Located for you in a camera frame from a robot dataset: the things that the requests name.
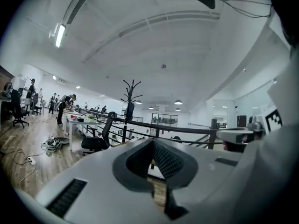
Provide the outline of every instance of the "power strip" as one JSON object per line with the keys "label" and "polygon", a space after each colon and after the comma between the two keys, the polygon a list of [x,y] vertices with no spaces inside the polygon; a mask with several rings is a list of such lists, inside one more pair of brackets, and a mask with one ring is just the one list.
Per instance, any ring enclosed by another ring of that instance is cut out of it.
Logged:
{"label": "power strip", "polygon": [[34,166],[36,164],[36,161],[33,159],[33,157],[29,157],[29,158],[27,158],[27,160],[30,162],[30,164],[32,166]]}

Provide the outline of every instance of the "coat rack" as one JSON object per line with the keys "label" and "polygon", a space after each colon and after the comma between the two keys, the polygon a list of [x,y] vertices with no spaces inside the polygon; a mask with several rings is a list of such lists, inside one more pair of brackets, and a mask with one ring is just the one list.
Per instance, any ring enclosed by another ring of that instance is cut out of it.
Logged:
{"label": "coat rack", "polygon": [[125,80],[123,80],[127,85],[128,85],[128,88],[126,88],[127,90],[127,95],[125,94],[125,96],[127,97],[127,100],[123,100],[121,99],[123,102],[128,102],[128,106],[127,106],[127,111],[125,113],[125,124],[124,124],[124,127],[123,127],[123,134],[122,134],[122,142],[125,142],[126,141],[126,132],[127,132],[127,121],[133,116],[133,110],[134,110],[134,102],[136,101],[135,98],[137,97],[141,97],[142,95],[139,95],[139,96],[135,96],[132,98],[132,95],[133,95],[133,90],[134,88],[141,83],[138,82],[136,85],[134,85],[134,80],[132,82],[131,85],[128,84],[128,82],[126,82]]}

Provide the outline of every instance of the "white ceiling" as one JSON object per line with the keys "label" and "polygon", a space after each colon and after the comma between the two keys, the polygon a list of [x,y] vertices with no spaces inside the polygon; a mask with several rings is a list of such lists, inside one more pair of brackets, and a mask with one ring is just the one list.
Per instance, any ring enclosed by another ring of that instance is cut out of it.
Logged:
{"label": "white ceiling", "polygon": [[[217,8],[209,10],[196,0],[88,0],[57,52],[81,63],[87,74],[82,88],[120,100],[126,93],[123,80],[134,79],[142,82],[134,92],[143,95],[142,108],[164,104],[174,111],[174,101],[181,99],[180,108],[187,112],[196,82],[205,75],[200,71],[221,14],[222,6]],[[44,30],[53,29],[53,21],[40,21],[43,32],[36,42],[46,52]],[[94,74],[99,78],[89,80]]]}

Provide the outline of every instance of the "wooden floor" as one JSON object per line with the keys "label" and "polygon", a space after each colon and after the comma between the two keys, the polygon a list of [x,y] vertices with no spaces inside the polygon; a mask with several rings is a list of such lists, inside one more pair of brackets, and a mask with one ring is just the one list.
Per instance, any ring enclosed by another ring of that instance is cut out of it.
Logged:
{"label": "wooden floor", "polygon": [[[25,154],[18,153],[15,156],[15,161],[18,163],[23,163],[27,156],[42,153],[41,144],[49,136],[64,136],[62,127],[57,125],[56,116],[57,113],[54,115],[48,114],[48,109],[45,109],[42,115],[30,115],[30,117],[25,118],[25,121],[29,122],[29,126],[24,124],[24,129],[21,124],[16,124],[13,127],[12,120],[1,124],[0,150],[4,153],[9,153],[13,150],[23,149]],[[83,158],[82,150],[80,150],[81,140],[82,136],[77,132],[73,132],[73,152],[70,151],[69,145],[65,145],[50,157],[45,153],[34,157],[36,170],[21,183],[21,188],[34,197],[57,174]],[[12,186],[19,188],[20,180],[29,174],[34,167],[29,163],[22,166],[16,164],[13,160],[15,154],[16,152],[3,157],[0,156],[0,159],[2,168]],[[154,183],[155,186],[155,203],[159,206],[159,209],[163,210],[165,205],[165,184],[154,179],[149,179],[149,181]]]}

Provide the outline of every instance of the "black pants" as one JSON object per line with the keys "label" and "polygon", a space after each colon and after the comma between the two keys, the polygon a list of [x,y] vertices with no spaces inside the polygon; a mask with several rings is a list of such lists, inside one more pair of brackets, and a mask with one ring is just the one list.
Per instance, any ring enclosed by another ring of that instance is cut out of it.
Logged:
{"label": "black pants", "polygon": [[49,114],[50,112],[52,112],[52,114],[54,113],[54,104],[50,105]]}
{"label": "black pants", "polygon": [[60,125],[60,124],[62,124],[61,118],[64,113],[64,109],[63,109],[63,107],[59,107],[58,109],[59,109],[59,111],[58,111],[58,116],[57,116],[57,123]]}

